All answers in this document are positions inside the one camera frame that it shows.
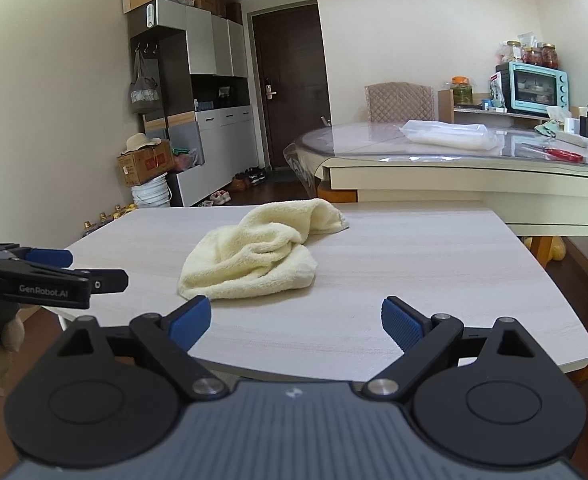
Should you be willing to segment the cream yellow towel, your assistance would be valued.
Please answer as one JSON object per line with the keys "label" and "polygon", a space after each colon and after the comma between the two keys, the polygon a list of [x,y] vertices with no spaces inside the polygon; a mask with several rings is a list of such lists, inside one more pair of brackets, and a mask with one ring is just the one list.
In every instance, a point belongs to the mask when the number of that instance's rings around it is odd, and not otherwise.
{"label": "cream yellow towel", "polygon": [[307,288],[318,266],[308,238],[347,228],[344,214],[321,198],[257,206],[235,226],[214,229],[196,244],[183,263],[178,294],[237,300]]}

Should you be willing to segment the cooking oil bottles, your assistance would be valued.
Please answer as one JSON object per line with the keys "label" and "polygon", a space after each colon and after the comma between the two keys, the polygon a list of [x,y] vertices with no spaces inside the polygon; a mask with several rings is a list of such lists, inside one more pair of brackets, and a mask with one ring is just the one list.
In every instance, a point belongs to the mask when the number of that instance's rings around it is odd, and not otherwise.
{"label": "cooking oil bottles", "polygon": [[97,222],[86,221],[84,223],[84,232],[82,232],[82,236],[87,236],[93,232],[96,232],[98,229],[107,226],[109,223],[122,218],[125,214],[129,214],[136,210],[138,206],[136,204],[129,204],[127,206],[120,206],[116,205],[114,210],[110,214],[106,214],[105,212],[101,212],[99,216],[99,220]]}

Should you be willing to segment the white plastic buckets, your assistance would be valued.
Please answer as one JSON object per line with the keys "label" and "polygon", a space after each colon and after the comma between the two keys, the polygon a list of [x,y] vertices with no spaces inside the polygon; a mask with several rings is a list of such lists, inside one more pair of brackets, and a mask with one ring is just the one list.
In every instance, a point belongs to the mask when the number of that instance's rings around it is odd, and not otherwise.
{"label": "white plastic buckets", "polygon": [[167,183],[167,174],[131,188],[132,199],[138,208],[166,208],[170,206],[172,191]]}

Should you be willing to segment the cardboard box with hat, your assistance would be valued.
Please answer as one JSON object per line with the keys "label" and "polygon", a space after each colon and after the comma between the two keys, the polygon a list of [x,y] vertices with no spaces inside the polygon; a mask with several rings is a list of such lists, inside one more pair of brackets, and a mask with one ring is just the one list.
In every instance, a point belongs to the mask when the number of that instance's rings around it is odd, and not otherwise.
{"label": "cardboard box with hat", "polygon": [[145,184],[175,168],[172,146],[167,140],[120,155],[116,164],[126,188]]}

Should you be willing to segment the straw hat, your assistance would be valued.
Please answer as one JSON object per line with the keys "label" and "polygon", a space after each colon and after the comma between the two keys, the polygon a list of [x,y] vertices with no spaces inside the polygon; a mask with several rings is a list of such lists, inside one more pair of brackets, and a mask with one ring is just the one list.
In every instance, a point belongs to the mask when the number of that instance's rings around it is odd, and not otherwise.
{"label": "straw hat", "polygon": [[122,155],[142,150],[142,148],[152,148],[152,146],[157,146],[162,142],[163,140],[160,138],[149,138],[145,133],[138,132],[126,140]]}

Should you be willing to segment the shoes on floor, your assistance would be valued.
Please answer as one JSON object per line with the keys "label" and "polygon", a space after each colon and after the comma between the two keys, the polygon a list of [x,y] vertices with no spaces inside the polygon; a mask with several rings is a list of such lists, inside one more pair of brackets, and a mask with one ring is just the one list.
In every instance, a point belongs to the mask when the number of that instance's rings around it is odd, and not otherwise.
{"label": "shoes on floor", "polygon": [[198,203],[199,207],[221,206],[231,202],[233,193],[242,193],[253,186],[262,184],[269,177],[266,168],[259,166],[247,168],[236,174],[231,182],[218,191],[213,192],[205,200]]}

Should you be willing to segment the hanging grey bag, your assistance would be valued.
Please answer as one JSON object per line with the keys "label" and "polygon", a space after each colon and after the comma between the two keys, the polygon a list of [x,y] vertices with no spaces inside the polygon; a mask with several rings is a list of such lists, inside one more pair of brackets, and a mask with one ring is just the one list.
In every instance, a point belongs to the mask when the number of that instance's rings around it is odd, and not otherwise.
{"label": "hanging grey bag", "polygon": [[134,51],[132,79],[128,93],[130,109],[134,114],[153,113],[162,105],[160,92],[158,92],[158,83],[149,74],[145,59],[139,50]]}

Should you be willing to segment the cream dining table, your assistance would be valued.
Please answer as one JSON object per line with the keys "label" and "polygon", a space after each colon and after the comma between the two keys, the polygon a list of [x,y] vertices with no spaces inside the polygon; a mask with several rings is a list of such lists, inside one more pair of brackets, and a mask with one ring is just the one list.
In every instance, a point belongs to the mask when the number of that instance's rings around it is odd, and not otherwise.
{"label": "cream dining table", "polygon": [[[311,131],[284,151],[309,195],[345,202],[479,202],[522,236],[588,236],[588,141],[536,131],[494,129],[502,145],[465,151],[409,141],[396,125]],[[521,148],[523,143],[581,154],[582,164]]]}

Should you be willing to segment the plastic bag of white cloth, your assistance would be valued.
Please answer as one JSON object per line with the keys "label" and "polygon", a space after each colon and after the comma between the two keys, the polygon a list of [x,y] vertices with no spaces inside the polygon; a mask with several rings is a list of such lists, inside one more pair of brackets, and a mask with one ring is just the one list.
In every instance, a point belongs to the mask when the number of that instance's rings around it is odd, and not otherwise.
{"label": "plastic bag of white cloth", "polygon": [[450,122],[408,120],[399,130],[411,142],[443,148],[490,151],[502,145],[500,134],[479,124],[460,125]]}

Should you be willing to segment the grey white cabinet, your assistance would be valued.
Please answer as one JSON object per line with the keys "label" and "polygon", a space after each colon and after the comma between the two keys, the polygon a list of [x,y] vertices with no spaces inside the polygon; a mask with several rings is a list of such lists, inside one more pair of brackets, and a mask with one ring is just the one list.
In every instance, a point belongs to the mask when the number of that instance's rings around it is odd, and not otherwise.
{"label": "grey white cabinet", "polygon": [[172,146],[174,206],[193,206],[258,165],[243,26],[172,0],[126,14],[131,57],[144,63],[160,104],[143,130]]}

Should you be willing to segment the quilted brown chair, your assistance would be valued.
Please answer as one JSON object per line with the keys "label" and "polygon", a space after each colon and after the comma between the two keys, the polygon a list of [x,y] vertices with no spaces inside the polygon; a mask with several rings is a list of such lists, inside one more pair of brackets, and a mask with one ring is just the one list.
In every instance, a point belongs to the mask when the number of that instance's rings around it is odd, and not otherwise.
{"label": "quilted brown chair", "polygon": [[434,90],[422,84],[383,82],[364,88],[369,122],[398,122],[434,120],[436,118]]}

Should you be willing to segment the orange lid jar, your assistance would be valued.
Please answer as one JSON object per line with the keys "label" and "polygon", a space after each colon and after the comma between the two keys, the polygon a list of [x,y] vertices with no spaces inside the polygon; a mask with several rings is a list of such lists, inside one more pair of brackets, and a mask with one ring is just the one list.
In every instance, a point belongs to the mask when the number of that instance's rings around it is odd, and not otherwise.
{"label": "orange lid jar", "polygon": [[471,81],[465,76],[453,76],[450,90],[455,106],[469,106],[474,104]]}

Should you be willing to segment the teal toaster oven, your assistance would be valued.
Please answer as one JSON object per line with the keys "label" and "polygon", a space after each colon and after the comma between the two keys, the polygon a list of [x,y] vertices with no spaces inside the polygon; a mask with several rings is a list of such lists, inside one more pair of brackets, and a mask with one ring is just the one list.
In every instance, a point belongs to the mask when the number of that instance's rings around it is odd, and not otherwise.
{"label": "teal toaster oven", "polygon": [[570,84],[563,70],[507,62],[497,65],[496,73],[510,113],[546,116],[550,106],[570,107]]}

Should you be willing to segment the dark brown door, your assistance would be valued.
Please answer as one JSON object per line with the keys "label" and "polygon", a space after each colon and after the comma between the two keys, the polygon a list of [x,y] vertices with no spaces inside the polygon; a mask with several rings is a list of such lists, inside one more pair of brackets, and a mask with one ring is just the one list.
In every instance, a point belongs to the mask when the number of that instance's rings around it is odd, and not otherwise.
{"label": "dark brown door", "polygon": [[284,168],[284,150],[330,117],[318,6],[252,18],[269,165]]}

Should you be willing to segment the red handled screwdriver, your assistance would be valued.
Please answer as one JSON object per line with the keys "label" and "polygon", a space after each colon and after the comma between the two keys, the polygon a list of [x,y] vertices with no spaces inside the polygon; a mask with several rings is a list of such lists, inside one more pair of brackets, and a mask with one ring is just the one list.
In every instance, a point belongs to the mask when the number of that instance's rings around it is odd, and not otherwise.
{"label": "red handled screwdriver", "polygon": [[526,148],[526,150],[543,154],[544,156],[551,157],[554,160],[563,160],[564,162],[571,162],[572,164],[582,164],[585,161],[585,157],[581,154],[560,150],[559,148],[549,148],[548,146],[527,143],[523,143],[521,145],[521,148]]}

